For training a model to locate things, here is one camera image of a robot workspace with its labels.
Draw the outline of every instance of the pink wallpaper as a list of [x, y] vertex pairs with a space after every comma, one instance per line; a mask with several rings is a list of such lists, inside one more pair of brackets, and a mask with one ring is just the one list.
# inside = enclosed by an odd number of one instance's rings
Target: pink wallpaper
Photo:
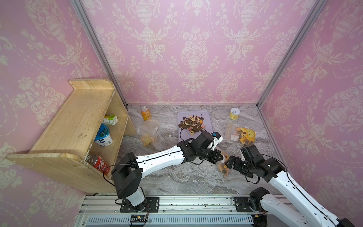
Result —
[[5, 159], [26, 153], [71, 93], [105, 77], [69, 1], [0, 1], [0, 226], [72, 227], [83, 192]]
[[315, 0], [82, 0], [126, 101], [256, 103]]
[[363, 1], [328, 1], [263, 114], [294, 178], [339, 217], [363, 215]]

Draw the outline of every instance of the cutting board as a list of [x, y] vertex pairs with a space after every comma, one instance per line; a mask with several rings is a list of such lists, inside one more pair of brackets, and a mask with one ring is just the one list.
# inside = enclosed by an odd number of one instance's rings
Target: cutting board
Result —
[[[214, 132], [213, 130], [213, 125], [212, 125], [212, 119], [211, 119], [211, 114], [209, 113], [209, 111], [207, 110], [190, 110], [190, 111], [179, 111], [176, 115], [176, 120], [177, 120], [177, 125], [180, 124], [180, 121], [183, 120], [183, 117], [189, 117], [189, 116], [199, 116], [199, 117], [203, 117], [203, 125], [205, 125], [205, 130], [209, 133]], [[182, 139], [180, 138], [180, 131], [181, 128], [178, 127], [178, 142], [182, 141]], [[183, 140], [189, 139], [189, 138], [197, 138], [200, 135], [200, 131], [197, 133], [194, 133], [194, 135], [191, 135], [190, 132], [187, 129], [184, 129], [181, 132], [181, 137], [183, 138]]]

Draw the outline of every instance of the blue lid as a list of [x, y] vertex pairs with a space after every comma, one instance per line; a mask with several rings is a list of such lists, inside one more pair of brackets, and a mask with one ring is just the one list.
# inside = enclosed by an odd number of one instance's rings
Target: blue lid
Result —
[[103, 139], [106, 136], [108, 136], [109, 134], [110, 134], [109, 128], [106, 125], [101, 124], [101, 127], [99, 128], [99, 130], [97, 132], [97, 135], [96, 135], [96, 138], [94, 140]]

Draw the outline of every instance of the plastic bag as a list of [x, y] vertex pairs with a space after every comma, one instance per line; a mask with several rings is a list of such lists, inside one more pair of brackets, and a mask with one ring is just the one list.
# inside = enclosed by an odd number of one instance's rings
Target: plastic bag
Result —
[[218, 146], [216, 146], [216, 149], [221, 151], [221, 155], [223, 155], [223, 160], [216, 162], [216, 165], [218, 166], [218, 169], [222, 172], [224, 177], [226, 177], [229, 174], [229, 169], [224, 163], [229, 159], [229, 154], [221, 150]]
[[141, 127], [141, 133], [140, 133], [140, 141], [143, 143], [144, 146], [148, 145], [149, 143], [156, 143], [158, 140], [158, 137], [156, 135], [156, 132], [159, 127], [159, 122], [148, 118], [144, 124]]
[[243, 145], [251, 145], [254, 144], [256, 132], [252, 129], [244, 128], [233, 123], [228, 123], [226, 138], [230, 141], [240, 142]]

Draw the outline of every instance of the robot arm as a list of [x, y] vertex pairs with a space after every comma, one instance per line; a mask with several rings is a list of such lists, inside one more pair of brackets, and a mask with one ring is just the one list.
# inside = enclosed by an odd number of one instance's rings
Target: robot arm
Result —
[[193, 161], [195, 158], [216, 163], [223, 159], [215, 147], [223, 137], [219, 133], [202, 132], [196, 139], [181, 141], [174, 147], [150, 155], [126, 154], [112, 170], [118, 198], [127, 199], [135, 209], [142, 209], [146, 199], [139, 187], [140, 180], [162, 168]]
[[[127, 199], [132, 208], [141, 210], [147, 200], [139, 187], [140, 180], [154, 171], [167, 166], [179, 165], [199, 157], [211, 163], [223, 160], [215, 147], [222, 141], [219, 133], [201, 133], [190, 143], [181, 141], [176, 146], [151, 155], [134, 156], [126, 154], [112, 170], [118, 198]], [[241, 149], [244, 159], [231, 156], [225, 163], [246, 177], [254, 175], [263, 178], [277, 188], [302, 213], [290, 209], [279, 202], [264, 188], [250, 193], [250, 206], [253, 210], [266, 210], [284, 221], [290, 227], [354, 227], [347, 219], [338, 219], [313, 197], [311, 197], [274, 158], [265, 160], [255, 145]]]
[[264, 209], [281, 219], [290, 227], [354, 227], [347, 219], [340, 220], [311, 197], [274, 158], [265, 160], [255, 145], [241, 149], [245, 161], [231, 156], [225, 163], [234, 169], [253, 178], [253, 175], [264, 178], [278, 189], [301, 213], [297, 213], [279, 202], [266, 189], [260, 187], [250, 193], [250, 204], [254, 210]]

